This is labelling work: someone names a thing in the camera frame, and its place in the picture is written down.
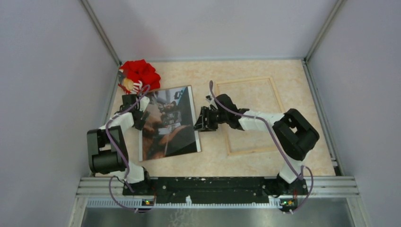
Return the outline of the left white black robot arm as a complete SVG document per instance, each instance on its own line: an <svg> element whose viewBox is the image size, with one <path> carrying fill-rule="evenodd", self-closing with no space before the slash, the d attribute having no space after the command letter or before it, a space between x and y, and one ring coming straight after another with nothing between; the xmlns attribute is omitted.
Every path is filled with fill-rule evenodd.
<svg viewBox="0 0 401 227"><path fill-rule="evenodd" d="M87 132L88 163L92 173L112 175L131 193L147 195L152 189L148 171L129 160L124 139L128 129L141 131L149 117L145 95L123 95L122 105L105 125Z"/></svg>

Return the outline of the wooden picture frame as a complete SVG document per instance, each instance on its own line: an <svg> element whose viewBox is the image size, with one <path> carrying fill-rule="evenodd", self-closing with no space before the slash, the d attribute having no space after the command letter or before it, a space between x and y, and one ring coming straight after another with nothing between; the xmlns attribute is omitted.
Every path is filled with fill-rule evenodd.
<svg viewBox="0 0 401 227"><path fill-rule="evenodd" d="M245 130L223 125L227 153L230 156L273 152L280 143L272 126L285 112L272 77L253 77L214 82L215 95L227 94L238 109L246 108Z"/></svg>

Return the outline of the large glossy photo print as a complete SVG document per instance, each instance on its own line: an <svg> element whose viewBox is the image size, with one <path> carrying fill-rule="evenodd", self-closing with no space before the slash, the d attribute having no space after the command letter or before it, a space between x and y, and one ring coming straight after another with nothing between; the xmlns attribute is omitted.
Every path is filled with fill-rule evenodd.
<svg viewBox="0 0 401 227"><path fill-rule="evenodd" d="M149 117L139 134L139 160L200 152L199 134L194 130L192 87L161 89L147 93L146 97Z"/></svg>

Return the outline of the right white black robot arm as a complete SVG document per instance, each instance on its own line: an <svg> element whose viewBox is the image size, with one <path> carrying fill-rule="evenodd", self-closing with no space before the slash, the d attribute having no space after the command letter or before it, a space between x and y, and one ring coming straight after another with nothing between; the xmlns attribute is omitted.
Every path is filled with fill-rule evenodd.
<svg viewBox="0 0 401 227"><path fill-rule="evenodd" d="M284 159L284 165L277 177L265 184L265 191L276 197L290 195L296 189L296 183L302 183L304 170L309 169L304 162L320 138L317 130L297 109L262 113L237 108L226 94L206 98L209 106L201 108L194 130L216 131L220 124L227 124L235 130L269 133Z"/></svg>

